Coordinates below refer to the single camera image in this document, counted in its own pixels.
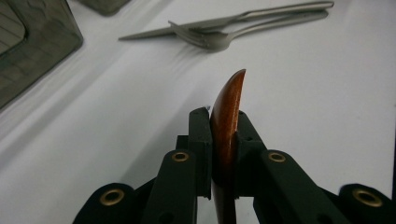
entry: knife blade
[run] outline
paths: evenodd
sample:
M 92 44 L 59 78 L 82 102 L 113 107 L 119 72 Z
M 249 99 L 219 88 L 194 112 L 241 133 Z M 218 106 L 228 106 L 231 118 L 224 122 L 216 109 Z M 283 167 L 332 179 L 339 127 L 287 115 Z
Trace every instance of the knife blade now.
M 319 1 L 313 3 L 303 3 L 292 6 L 285 7 L 273 7 L 260 10 L 247 11 L 238 15 L 223 17 L 218 19 L 206 20 L 206 21 L 196 21 L 186 24 L 181 24 L 180 26 L 190 30 L 204 31 L 208 29 L 224 27 L 233 22 L 239 21 L 253 21 L 257 19 L 263 19 L 271 16 L 278 16 L 288 13 L 299 13 L 306 11 L 316 11 L 323 10 L 334 5 L 333 1 Z M 163 35 L 174 35 L 174 31 L 171 27 L 165 27 L 157 30 L 146 31 L 143 33 L 126 35 L 120 37 L 119 40 L 133 40 L 148 37 L 157 37 Z

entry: metal utensil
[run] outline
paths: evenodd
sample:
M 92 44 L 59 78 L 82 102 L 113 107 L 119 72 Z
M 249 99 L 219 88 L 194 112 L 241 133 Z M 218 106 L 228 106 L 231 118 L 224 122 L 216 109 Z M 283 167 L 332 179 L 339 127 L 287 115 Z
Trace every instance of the metal utensil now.
M 261 10 L 247 11 L 239 15 L 224 17 L 219 19 L 196 21 L 192 23 L 182 24 L 180 26 L 185 29 L 203 31 L 207 29 L 224 27 L 228 24 L 235 22 L 254 21 L 258 19 L 264 19 L 272 16 L 280 16 L 290 13 L 324 10 L 326 8 L 332 7 L 333 5 L 334 5 L 333 1 L 318 1 L 318 2 L 303 3 L 303 4 L 285 6 L 285 7 L 273 7 L 273 8 L 266 8 Z M 175 34 L 174 30 L 171 27 L 166 27 L 158 30 L 139 33 L 139 34 L 123 36 L 120 37 L 119 40 L 132 40 L 132 39 L 155 37 L 162 35 L 174 35 L 174 34 Z
M 187 43 L 190 43 L 201 49 L 219 51 L 227 49 L 233 39 L 240 35 L 307 21 L 315 21 L 326 18 L 328 15 L 329 13 L 327 11 L 298 13 L 282 19 L 249 26 L 228 34 L 224 34 L 222 32 L 198 33 L 189 29 L 185 29 L 182 26 L 178 26 L 171 21 L 169 21 L 169 23 L 171 23 L 171 28 L 174 30 L 177 36 Z

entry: wooden handle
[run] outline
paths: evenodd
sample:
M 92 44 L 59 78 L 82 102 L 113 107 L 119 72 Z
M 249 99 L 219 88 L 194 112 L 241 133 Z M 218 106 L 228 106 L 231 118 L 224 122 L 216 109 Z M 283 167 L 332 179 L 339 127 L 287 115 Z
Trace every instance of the wooden handle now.
M 213 135 L 213 194 L 219 224 L 235 224 L 235 133 L 245 69 L 235 73 L 221 90 L 210 117 Z

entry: brown wooden object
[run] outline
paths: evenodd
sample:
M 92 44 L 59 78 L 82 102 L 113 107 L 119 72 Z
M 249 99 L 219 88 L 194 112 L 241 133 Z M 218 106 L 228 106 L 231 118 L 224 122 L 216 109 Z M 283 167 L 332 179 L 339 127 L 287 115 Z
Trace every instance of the brown wooden object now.
M 245 69 L 235 73 L 221 90 L 210 117 L 213 135 L 213 194 L 219 224 L 236 223 L 234 202 L 235 133 Z

